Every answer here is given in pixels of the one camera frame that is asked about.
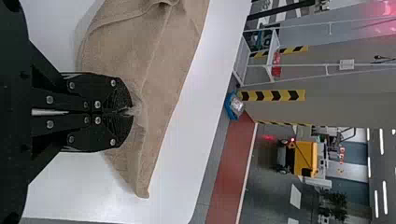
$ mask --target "sign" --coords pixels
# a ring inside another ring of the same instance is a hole
[[[338,157],[340,158],[340,164],[344,164],[344,157],[346,155],[346,149],[344,147],[340,147],[340,153]]]

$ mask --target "warehouse floor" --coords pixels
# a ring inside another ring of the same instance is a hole
[[[232,77],[229,91],[234,90],[235,83]],[[293,137],[293,129],[258,125],[252,138],[253,126],[248,115],[230,121],[223,109],[190,224],[235,223],[238,218],[241,224],[288,223],[289,218],[300,224],[318,220],[314,189],[303,185],[295,175],[281,175],[271,169],[276,161],[276,139]],[[252,139],[255,141],[243,192]],[[300,208],[290,203],[293,186],[301,193]]]

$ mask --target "red light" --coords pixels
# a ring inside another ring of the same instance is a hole
[[[262,138],[266,141],[275,141],[276,140],[276,138],[273,135],[267,135],[267,134],[263,135]]]

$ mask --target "white wall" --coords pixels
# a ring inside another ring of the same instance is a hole
[[[360,3],[366,3],[369,1],[370,0],[331,0],[329,7],[330,7],[330,10],[333,10],[333,9],[337,9],[340,7],[350,7],[353,5],[357,5]]]

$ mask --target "metal pole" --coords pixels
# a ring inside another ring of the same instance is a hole
[[[254,20],[257,20],[259,18],[272,16],[272,15],[275,15],[277,13],[282,13],[282,12],[294,10],[296,8],[310,7],[310,6],[313,6],[315,4],[315,2],[316,2],[315,0],[305,0],[305,1],[302,1],[302,2],[299,2],[299,3],[294,3],[294,4],[287,5],[287,6],[284,6],[284,7],[276,7],[276,8],[273,8],[271,10],[265,10],[263,12],[251,14],[251,15],[247,16],[247,20],[248,21],[254,21]]]
[[[248,67],[332,67],[332,66],[340,66],[340,63],[297,63],[297,64],[253,64],[248,65]],[[393,67],[396,66],[396,63],[343,63],[342,65],[355,65],[355,66],[370,66],[370,67]]]
[[[306,80],[306,79],[317,78],[317,77],[347,76],[347,75],[354,75],[354,74],[358,74],[358,73],[381,72],[381,71],[389,71],[389,70],[396,70],[396,68],[382,68],[382,69],[372,69],[372,70],[366,70],[366,71],[353,71],[353,72],[336,73],[336,74],[331,74],[331,75],[320,75],[320,76],[313,76],[313,77],[296,77],[296,78],[290,78],[290,79],[284,79],[284,80],[277,80],[275,82],[260,82],[260,83],[247,84],[247,85],[244,85],[243,88],[257,86],[257,85],[268,85],[268,84],[274,84],[274,83],[279,83],[279,82]]]
[[[289,29],[289,28],[315,26],[315,25],[331,25],[331,24],[344,23],[344,22],[382,21],[382,20],[390,20],[390,19],[396,19],[396,16],[375,17],[375,18],[368,18],[368,19],[356,19],[356,20],[346,20],[346,21],[326,21],[326,22],[316,22],[316,23],[300,24],[300,25],[292,25],[292,26],[279,26],[279,27],[271,27],[271,28],[246,30],[246,31],[244,31],[244,33],[257,32],[257,31],[266,31],[266,30],[277,30],[277,29]]]

